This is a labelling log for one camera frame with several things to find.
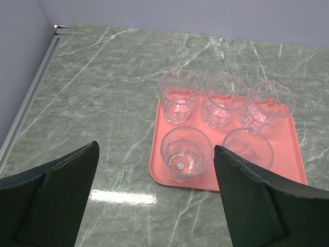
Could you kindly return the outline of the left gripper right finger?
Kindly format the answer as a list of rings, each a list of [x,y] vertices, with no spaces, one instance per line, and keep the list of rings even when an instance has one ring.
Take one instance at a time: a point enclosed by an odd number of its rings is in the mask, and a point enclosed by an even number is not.
[[[214,147],[233,246],[328,246],[328,191],[297,183]]]

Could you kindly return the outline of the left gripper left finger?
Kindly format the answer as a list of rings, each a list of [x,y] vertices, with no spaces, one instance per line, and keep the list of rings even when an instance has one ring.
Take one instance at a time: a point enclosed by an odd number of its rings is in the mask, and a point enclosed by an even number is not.
[[[74,246],[99,161],[93,141],[1,179],[1,246]]]

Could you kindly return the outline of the clear round glass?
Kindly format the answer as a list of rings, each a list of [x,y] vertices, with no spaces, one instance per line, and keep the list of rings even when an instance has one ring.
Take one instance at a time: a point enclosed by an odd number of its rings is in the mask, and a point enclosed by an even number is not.
[[[255,84],[239,116],[243,128],[264,132],[292,115],[296,108],[293,93],[276,81],[260,81]]]

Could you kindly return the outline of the clear faceted glass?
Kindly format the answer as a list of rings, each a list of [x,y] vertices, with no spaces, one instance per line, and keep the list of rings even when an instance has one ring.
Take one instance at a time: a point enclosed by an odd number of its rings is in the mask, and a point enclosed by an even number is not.
[[[229,74],[215,75],[208,80],[201,110],[202,120],[212,128],[221,128],[246,106],[249,88]]]
[[[172,69],[158,83],[164,118],[173,123],[186,122],[204,91],[200,77],[186,69]]]

